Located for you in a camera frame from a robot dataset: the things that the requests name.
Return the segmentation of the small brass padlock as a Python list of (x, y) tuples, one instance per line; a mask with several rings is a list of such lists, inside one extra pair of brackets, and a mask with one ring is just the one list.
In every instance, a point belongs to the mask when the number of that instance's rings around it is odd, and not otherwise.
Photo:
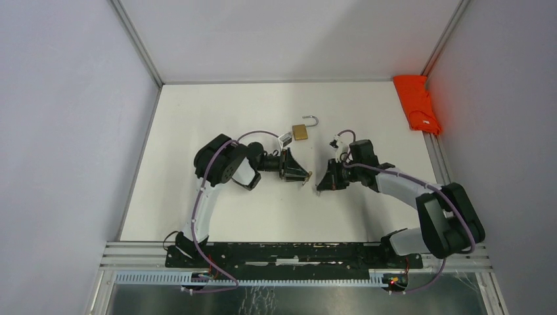
[(303, 182), (302, 182), (302, 186), (305, 186), (305, 185), (309, 182), (309, 180), (310, 180), (310, 178), (312, 177), (312, 175), (313, 175), (313, 172), (312, 172), (312, 171), (309, 171), (308, 174), (307, 174), (307, 176), (304, 178), (304, 180), (303, 180)]

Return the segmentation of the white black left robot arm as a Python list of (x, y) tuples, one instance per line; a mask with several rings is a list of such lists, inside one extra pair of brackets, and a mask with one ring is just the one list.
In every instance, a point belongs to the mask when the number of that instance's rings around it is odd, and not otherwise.
[(208, 241), (210, 221), (225, 184), (233, 182), (251, 191), (259, 184), (262, 172), (276, 173), (283, 182), (304, 184), (311, 178), (311, 172), (295, 160), (290, 148), (268, 152), (260, 142), (245, 145), (224, 134), (217, 135), (199, 149), (193, 165), (196, 199), (190, 218), (178, 232), (173, 247), (181, 252), (182, 260), (194, 268), (206, 260), (203, 246)]

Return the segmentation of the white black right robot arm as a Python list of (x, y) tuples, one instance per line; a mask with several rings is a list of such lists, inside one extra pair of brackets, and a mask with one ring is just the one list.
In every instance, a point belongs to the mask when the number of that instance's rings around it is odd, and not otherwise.
[(485, 229), (461, 184), (432, 184), (393, 164), (380, 163), (369, 139), (345, 144), (336, 136), (330, 146), (336, 156), (328, 160), (318, 192), (343, 190), (359, 183), (417, 212), (418, 228), (397, 230), (381, 239), (384, 246), (379, 258), (384, 266), (395, 268), (406, 255), (415, 253), (430, 253), (438, 259), (472, 253), (485, 240)]

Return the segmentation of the large brass padlock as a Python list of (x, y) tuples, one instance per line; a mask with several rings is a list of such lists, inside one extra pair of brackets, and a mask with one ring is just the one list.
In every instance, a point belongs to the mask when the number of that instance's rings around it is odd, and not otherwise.
[(302, 123), (292, 126), (292, 136), (295, 141), (307, 140), (309, 138), (308, 129), (316, 127), (319, 124), (319, 119), (314, 115), (303, 115), (302, 119), (311, 120), (309, 123)]

